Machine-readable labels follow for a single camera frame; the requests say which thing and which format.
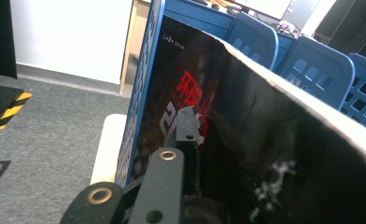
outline floor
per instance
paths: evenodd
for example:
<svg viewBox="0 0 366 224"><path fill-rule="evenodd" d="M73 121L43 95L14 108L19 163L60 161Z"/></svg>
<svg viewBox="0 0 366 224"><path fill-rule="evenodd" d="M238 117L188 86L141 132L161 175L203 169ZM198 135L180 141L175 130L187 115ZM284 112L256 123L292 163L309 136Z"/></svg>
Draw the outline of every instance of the floor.
<svg viewBox="0 0 366 224"><path fill-rule="evenodd" d="M0 177L0 223L60 222L90 184L105 117L128 111L134 63L124 93L117 85L18 68L19 81L11 83L33 96L0 130L0 161L10 161Z"/></svg>

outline black monitor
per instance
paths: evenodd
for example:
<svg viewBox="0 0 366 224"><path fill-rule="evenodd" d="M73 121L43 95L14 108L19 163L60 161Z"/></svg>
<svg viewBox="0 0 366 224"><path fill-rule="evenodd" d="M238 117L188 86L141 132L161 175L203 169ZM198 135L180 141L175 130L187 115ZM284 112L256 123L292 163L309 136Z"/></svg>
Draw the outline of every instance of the black monitor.
<svg viewBox="0 0 366 224"><path fill-rule="evenodd" d="M281 20L288 10L291 0L227 0L243 7L243 10L253 10L263 15Z"/></svg>

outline yellow and black hazard tape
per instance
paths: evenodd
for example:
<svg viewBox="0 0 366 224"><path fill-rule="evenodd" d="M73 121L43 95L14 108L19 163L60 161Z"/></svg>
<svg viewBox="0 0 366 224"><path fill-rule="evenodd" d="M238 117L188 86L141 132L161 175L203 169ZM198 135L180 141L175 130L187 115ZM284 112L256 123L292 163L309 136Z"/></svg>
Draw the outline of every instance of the yellow and black hazard tape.
<svg viewBox="0 0 366 224"><path fill-rule="evenodd" d="M4 129L6 124L16 115L23 107L23 105L31 98L32 94L29 92L23 92L3 113L0 117L0 129Z"/></svg>

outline carpeted floor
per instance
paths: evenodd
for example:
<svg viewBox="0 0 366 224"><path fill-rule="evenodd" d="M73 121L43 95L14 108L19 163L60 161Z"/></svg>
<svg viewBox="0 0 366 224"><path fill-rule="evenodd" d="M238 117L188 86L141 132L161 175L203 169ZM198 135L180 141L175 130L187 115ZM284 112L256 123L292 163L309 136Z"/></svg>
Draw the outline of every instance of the carpeted floor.
<svg viewBox="0 0 366 224"><path fill-rule="evenodd" d="M89 185L104 119L129 98L20 78L33 96L0 130L0 223L59 223Z"/></svg>

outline white wall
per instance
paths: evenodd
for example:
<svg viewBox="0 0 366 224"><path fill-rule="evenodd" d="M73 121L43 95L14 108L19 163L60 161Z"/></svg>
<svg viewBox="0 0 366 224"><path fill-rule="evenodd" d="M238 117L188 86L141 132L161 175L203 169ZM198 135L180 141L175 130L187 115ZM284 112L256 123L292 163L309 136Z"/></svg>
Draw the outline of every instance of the white wall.
<svg viewBox="0 0 366 224"><path fill-rule="evenodd" d="M133 0L14 0L17 63L120 84Z"/></svg>

